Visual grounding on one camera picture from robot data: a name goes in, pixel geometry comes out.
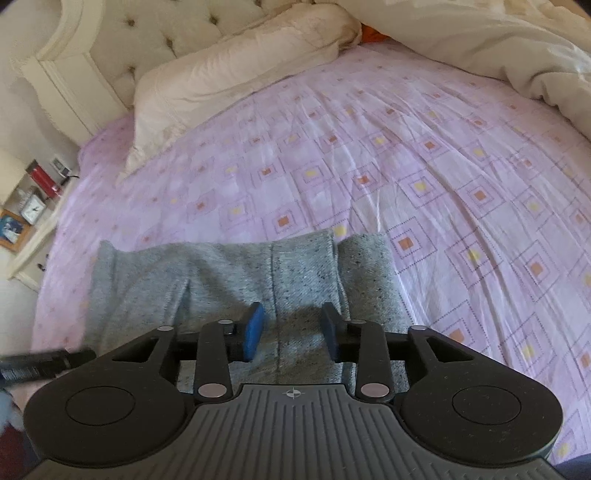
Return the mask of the cream tufted headboard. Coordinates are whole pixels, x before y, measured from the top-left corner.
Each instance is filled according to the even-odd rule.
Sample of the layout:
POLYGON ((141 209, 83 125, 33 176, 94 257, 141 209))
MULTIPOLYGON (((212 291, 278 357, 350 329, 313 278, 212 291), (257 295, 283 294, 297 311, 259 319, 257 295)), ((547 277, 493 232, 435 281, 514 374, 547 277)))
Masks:
POLYGON ((288 7, 287 1, 64 1, 53 35, 21 72, 53 126, 81 146, 126 115, 146 72, 288 7))

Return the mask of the orange cloth piece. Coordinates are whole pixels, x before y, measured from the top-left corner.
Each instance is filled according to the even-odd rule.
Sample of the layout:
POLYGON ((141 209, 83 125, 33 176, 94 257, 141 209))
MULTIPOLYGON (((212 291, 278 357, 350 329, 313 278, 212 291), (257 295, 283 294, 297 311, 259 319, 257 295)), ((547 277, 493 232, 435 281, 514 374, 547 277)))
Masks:
POLYGON ((388 40, 391 40, 390 36, 381 33, 369 25, 362 25, 362 43, 382 43, 388 40))

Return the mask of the grey knit pants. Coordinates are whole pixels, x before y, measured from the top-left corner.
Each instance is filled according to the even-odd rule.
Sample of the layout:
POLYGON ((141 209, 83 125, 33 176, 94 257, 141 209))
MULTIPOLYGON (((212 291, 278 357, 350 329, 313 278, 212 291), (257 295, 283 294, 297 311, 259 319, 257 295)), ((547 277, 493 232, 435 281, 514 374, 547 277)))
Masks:
POLYGON ((83 342, 105 354, 159 326, 180 333, 266 311, 256 358, 232 368, 235 384, 353 385, 355 370, 329 358, 322 305, 346 320, 404 333, 412 318, 382 234, 335 240, 322 230, 266 243, 176 243, 123 252, 102 242, 91 276, 83 342))

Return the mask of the red bottle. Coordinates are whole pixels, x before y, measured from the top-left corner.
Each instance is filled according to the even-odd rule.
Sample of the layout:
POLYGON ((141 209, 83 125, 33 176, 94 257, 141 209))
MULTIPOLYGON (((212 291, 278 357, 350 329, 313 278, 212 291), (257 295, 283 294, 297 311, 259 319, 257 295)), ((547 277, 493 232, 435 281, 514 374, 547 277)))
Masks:
POLYGON ((36 160, 33 160, 26 167, 26 173, 49 198, 54 199, 61 195, 61 187, 49 176, 36 160))

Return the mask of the small grey gadget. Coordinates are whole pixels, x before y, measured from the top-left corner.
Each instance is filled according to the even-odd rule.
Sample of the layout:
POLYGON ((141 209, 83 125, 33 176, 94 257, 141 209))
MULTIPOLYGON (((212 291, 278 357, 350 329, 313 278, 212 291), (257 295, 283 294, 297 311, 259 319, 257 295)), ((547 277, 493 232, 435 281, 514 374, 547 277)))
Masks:
POLYGON ((58 157, 53 157, 50 163, 61 178, 67 178, 71 175, 71 169, 67 165, 65 165, 58 157))

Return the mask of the cream bedside table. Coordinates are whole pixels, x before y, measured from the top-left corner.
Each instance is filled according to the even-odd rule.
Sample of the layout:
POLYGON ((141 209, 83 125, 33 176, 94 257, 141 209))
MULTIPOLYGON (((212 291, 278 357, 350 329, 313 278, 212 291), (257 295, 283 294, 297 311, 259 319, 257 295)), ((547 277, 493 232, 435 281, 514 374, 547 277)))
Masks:
POLYGON ((61 211, 77 181, 77 178, 70 180, 63 188, 62 194, 55 201, 49 202, 49 208, 32 227, 32 231, 27 235, 24 245, 18 252, 1 249, 2 254, 8 255, 6 260, 1 261, 2 278, 18 280, 30 290, 40 291, 61 211))

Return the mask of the cream pillow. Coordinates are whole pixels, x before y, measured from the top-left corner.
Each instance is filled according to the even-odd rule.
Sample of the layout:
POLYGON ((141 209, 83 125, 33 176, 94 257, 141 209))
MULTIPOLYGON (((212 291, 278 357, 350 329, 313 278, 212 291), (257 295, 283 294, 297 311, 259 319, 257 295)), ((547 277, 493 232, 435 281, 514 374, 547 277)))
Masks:
POLYGON ((360 21, 341 6, 300 3, 152 69, 135 89, 133 143, 120 179, 250 94, 334 61, 361 36, 360 21))

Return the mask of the small white alarm clock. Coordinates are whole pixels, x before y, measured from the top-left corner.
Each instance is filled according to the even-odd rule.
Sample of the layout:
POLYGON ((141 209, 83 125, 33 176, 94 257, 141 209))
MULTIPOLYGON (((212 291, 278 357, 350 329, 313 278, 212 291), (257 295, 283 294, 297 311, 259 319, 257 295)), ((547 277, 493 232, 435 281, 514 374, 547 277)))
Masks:
POLYGON ((31 194, 20 210, 20 216, 29 224, 35 225, 46 209, 43 199, 33 193, 31 194))

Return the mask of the wooden picture frame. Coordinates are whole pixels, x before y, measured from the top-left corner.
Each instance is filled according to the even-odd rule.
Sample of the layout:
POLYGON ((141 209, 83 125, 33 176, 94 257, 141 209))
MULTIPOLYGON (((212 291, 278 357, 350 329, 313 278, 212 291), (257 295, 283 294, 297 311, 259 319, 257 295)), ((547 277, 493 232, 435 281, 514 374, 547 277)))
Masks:
POLYGON ((0 245, 16 253, 21 250, 32 227, 21 216, 3 209, 0 217, 0 245))

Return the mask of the cream duvet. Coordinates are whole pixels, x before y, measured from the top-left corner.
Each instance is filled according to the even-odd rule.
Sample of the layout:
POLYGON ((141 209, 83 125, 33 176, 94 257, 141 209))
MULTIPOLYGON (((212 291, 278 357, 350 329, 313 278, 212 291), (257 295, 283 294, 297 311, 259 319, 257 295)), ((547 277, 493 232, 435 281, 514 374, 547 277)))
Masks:
POLYGON ((508 82, 590 134, 590 22, 550 1, 343 1, 415 52, 508 82))

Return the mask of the pink patterned bed sheet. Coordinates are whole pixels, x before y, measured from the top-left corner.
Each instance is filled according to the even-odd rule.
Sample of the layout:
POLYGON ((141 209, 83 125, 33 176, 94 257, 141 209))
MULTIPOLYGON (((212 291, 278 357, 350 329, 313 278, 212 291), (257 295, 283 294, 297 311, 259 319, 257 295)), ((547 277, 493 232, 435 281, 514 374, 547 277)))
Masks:
POLYGON ((86 331, 102 241, 254 243, 382 232, 394 310, 559 398, 554 462, 590 450, 590 144, 509 85, 393 43, 247 97, 121 177, 134 119, 81 150, 32 344, 86 331))

